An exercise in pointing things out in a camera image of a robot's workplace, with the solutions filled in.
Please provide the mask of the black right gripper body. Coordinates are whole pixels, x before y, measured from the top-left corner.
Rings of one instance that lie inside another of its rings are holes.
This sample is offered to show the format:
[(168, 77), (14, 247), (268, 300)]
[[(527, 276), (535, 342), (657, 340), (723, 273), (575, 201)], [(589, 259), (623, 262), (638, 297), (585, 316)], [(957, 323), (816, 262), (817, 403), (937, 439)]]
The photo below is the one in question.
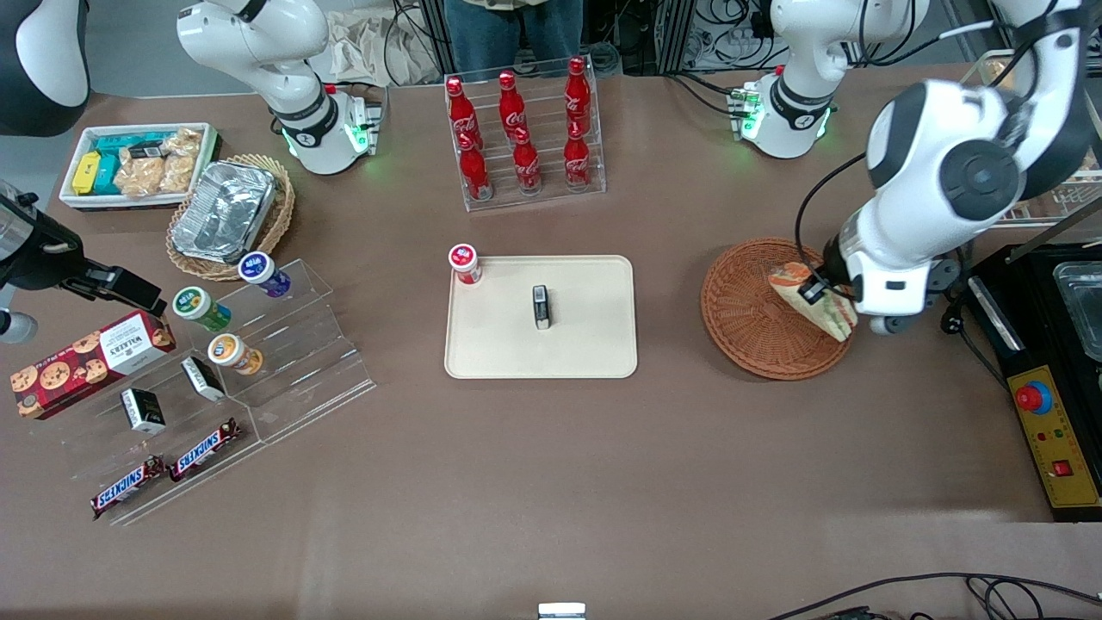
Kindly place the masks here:
[(85, 270), (80, 238), (35, 203), (35, 193), (1, 184), (1, 283), (42, 290), (79, 278)]

